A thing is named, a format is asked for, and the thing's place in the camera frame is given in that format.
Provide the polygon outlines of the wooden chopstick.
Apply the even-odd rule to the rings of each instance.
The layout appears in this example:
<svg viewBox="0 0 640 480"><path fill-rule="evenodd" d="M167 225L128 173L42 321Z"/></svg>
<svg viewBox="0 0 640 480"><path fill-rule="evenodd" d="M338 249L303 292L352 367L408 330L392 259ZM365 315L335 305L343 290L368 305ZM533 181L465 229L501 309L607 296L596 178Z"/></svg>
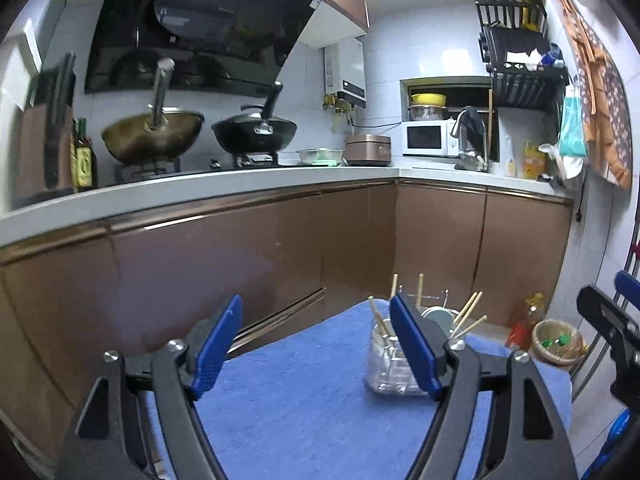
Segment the wooden chopstick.
<svg viewBox="0 0 640 480"><path fill-rule="evenodd" d="M476 320L475 322L473 322L471 325L469 325L467 328L465 328L464 330L460 330L460 332L457 333L453 333L451 335L451 338L462 338L464 335L466 335L467 333L469 333L471 330L474 330L474 328L477 328L477 326L480 326L480 324L486 322L488 319L488 316L485 314L483 316L481 316L478 320Z"/></svg>
<svg viewBox="0 0 640 480"><path fill-rule="evenodd" d="M392 277L392 287L390 288L390 300L392 300L393 296L396 295L397 286L398 286L398 278L399 278L398 273L394 273L393 277Z"/></svg>
<svg viewBox="0 0 640 480"><path fill-rule="evenodd" d="M457 325L456 325L457 331L461 330L461 327L466 322L466 320L470 317L471 313L474 311L477 304L482 299L483 295L484 295L484 292L482 292L481 290L479 292L476 292L470 304L463 309L464 312L463 313L461 312L462 318L460 318L460 320L457 322Z"/></svg>
<svg viewBox="0 0 640 480"><path fill-rule="evenodd" d="M367 305L372 313L374 330L385 342L395 341L393 326L390 324L390 320L384 316L384 314L388 312L390 302L385 299L370 296L367 299Z"/></svg>
<svg viewBox="0 0 640 480"><path fill-rule="evenodd" d="M416 288L416 308L420 310L422 304L422 294L423 294L423 285L424 285L424 274L419 273L418 275L418 287Z"/></svg>
<svg viewBox="0 0 640 480"><path fill-rule="evenodd" d="M454 322L452 322L452 330L456 330L469 316L471 311L475 308L477 303L482 298L483 292L473 292L472 296L466 302L462 310L459 314L454 318Z"/></svg>

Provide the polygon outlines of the light blue ceramic spoon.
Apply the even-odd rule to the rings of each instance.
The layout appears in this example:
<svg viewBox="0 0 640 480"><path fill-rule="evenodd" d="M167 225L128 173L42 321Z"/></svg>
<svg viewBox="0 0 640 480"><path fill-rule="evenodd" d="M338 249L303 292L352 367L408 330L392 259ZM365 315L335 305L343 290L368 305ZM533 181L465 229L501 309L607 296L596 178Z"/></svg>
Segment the light blue ceramic spoon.
<svg viewBox="0 0 640 480"><path fill-rule="evenodd" d="M454 329L457 312L444 307L429 307L421 313L421 316L434 322L449 337Z"/></svg>

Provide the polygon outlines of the chrome kitchen faucet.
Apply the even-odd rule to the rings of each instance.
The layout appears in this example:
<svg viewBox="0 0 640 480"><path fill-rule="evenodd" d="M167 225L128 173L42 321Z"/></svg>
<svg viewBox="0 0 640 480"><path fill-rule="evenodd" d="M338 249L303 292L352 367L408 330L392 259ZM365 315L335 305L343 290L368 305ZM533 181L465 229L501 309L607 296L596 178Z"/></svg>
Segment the chrome kitchen faucet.
<svg viewBox="0 0 640 480"><path fill-rule="evenodd" d="M462 168L478 172L488 171L487 130L474 106L468 105L458 114L451 136L458 140L458 157Z"/></svg>

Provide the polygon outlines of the wicker waste basket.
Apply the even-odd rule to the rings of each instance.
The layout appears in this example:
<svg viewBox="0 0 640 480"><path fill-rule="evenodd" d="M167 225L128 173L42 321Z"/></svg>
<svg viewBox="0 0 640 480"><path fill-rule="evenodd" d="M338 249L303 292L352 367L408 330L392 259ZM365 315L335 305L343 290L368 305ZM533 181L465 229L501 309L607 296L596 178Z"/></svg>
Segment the wicker waste basket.
<svg viewBox="0 0 640 480"><path fill-rule="evenodd" d="M530 353L541 362L570 368L584 358L587 350L582 334L570 323L549 318L533 328Z"/></svg>

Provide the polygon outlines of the cooking oil bottle on floor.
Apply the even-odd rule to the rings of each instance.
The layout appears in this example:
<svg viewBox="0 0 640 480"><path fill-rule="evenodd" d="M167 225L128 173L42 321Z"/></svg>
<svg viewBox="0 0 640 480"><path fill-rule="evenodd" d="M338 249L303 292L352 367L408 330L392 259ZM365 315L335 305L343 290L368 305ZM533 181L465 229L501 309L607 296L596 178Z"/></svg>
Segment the cooking oil bottle on floor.
<svg viewBox="0 0 640 480"><path fill-rule="evenodd" d="M527 351L532 344L533 329L544 319L545 314L544 295L535 292L525 300L525 310L515 318L504 346L508 349Z"/></svg>

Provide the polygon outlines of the brown lower cabinets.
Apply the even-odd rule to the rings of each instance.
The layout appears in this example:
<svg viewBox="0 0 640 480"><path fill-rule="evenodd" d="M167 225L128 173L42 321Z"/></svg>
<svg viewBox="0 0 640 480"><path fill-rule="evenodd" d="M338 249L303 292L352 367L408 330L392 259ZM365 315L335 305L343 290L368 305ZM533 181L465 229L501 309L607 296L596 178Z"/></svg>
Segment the brown lower cabinets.
<svg viewBox="0 0 640 480"><path fill-rule="evenodd" d="M185 334L232 295L258 348L394 283L506 325L554 293L570 201L409 179L294 186L1 231L1 419L46 462L99 373Z"/></svg>

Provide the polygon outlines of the teal hanging bag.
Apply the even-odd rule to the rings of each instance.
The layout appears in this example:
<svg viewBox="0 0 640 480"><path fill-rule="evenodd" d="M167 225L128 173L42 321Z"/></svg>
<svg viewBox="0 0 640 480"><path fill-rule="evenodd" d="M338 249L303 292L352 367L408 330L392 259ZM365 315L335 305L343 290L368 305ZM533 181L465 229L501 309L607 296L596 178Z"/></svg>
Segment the teal hanging bag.
<svg viewBox="0 0 640 480"><path fill-rule="evenodd" d="M561 156L588 156L582 123L582 95L572 84L568 84L564 91L558 148Z"/></svg>

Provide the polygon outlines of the clear utensil holder with rack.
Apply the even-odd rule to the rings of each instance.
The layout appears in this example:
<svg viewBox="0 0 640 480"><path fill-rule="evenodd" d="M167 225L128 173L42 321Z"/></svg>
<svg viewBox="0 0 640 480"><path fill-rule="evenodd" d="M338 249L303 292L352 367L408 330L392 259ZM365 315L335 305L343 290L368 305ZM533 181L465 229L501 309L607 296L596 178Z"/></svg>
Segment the clear utensil holder with rack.
<svg viewBox="0 0 640 480"><path fill-rule="evenodd" d="M437 296L422 295L420 314L429 307L444 307L459 314L456 309L448 307L449 290L443 289ZM386 396L425 396L416 383L398 338L385 342L371 324L367 370L364 383L374 393Z"/></svg>

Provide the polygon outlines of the white microwave oven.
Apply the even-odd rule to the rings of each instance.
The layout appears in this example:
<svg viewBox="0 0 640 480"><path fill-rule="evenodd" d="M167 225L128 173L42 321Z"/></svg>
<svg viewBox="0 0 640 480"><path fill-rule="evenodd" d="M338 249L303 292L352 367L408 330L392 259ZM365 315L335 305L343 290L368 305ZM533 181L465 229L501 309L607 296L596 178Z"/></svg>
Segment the white microwave oven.
<svg viewBox="0 0 640 480"><path fill-rule="evenodd" d="M457 158L459 139L452 135L454 120L432 119L401 124L402 154Z"/></svg>

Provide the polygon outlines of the yellow lidded glass bowl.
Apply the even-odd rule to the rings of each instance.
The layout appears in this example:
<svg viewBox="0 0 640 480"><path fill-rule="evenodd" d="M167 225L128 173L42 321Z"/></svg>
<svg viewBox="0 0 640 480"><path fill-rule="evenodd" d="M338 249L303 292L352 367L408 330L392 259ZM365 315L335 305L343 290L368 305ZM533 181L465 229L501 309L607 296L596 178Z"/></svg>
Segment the yellow lidded glass bowl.
<svg viewBox="0 0 640 480"><path fill-rule="evenodd" d="M440 93L416 93L410 98L409 118L420 120L441 120L448 115L447 98Z"/></svg>

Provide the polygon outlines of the brown knife block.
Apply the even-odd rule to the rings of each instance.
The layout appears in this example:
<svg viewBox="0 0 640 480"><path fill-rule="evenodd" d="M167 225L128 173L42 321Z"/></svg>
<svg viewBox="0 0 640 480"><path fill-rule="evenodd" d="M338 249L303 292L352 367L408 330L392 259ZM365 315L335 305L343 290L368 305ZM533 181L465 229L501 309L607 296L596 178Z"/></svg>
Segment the brown knife block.
<svg viewBox="0 0 640 480"><path fill-rule="evenodd" d="M22 208L74 192L73 98L76 54L67 52L32 78L17 142L13 206Z"/></svg>

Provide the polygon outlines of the gas stove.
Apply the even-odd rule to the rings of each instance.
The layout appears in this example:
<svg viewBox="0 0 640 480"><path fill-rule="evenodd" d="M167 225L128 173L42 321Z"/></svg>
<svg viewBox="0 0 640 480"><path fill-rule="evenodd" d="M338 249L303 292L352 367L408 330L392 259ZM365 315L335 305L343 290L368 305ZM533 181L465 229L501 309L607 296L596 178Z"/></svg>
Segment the gas stove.
<svg viewBox="0 0 640 480"><path fill-rule="evenodd" d="M231 155L220 152L213 155L182 155L174 159L145 162L142 165L117 164L111 170L107 184L134 183L211 172L296 167L301 164L297 153Z"/></svg>

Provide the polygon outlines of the brown rice cooker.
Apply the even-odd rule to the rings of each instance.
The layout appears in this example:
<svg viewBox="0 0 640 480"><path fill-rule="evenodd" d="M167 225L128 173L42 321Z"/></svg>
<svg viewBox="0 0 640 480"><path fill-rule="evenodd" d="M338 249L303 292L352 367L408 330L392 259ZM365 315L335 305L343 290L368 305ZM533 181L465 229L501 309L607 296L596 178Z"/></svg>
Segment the brown rice cooker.
<svg viewBox="0 0 640 480"><path fill-rule="evenodd" d="M390 166L392 162L390 137L379 134L346 136L344 159L349 166Z"/></svg>

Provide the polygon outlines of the black frying pan with lid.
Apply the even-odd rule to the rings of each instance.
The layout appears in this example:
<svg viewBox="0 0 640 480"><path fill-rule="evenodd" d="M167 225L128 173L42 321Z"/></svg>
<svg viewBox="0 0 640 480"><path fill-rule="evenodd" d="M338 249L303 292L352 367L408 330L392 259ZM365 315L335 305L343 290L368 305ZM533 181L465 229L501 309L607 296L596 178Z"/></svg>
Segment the black frying pan with lid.
<svg viewBox="0 0 640 480"><path fill-rule="evenodd" d="M283 84L276 81L262 105L242 105L242 114L212 125L219 145L229 154L278 154L290 144L297 131L292 120L274 114Z"/></svg>

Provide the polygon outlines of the black range hood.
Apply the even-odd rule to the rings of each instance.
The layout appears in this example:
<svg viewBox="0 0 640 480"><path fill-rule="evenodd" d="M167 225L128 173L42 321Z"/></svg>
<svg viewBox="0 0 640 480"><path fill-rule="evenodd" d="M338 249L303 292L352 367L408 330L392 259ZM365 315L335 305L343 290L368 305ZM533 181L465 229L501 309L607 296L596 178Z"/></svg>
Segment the black range hood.
<svg viewBox="0 0 640 480"><path fill-rule="evenodd" d="M265 98L319 0L104 0L88 93L152 88L162 58L171 88Z"/></svg>

